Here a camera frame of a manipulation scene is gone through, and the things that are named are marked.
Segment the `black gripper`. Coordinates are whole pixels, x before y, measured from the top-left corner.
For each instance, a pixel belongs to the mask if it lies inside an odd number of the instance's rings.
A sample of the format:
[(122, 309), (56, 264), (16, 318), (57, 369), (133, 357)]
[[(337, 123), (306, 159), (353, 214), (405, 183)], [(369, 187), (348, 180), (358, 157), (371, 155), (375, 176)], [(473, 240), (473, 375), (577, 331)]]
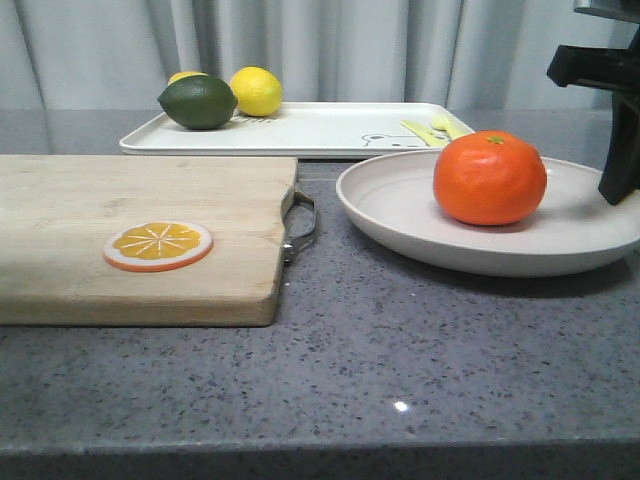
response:
[[(575, 1), (576, 13), (639, 25), (639, 2)], [(639, 31), (625, 49), (560, 45), (547, 76), (560, 87), (608, 90), (612, 95), (612, 130), (598, 191), (618, 205), (639, 188)]]

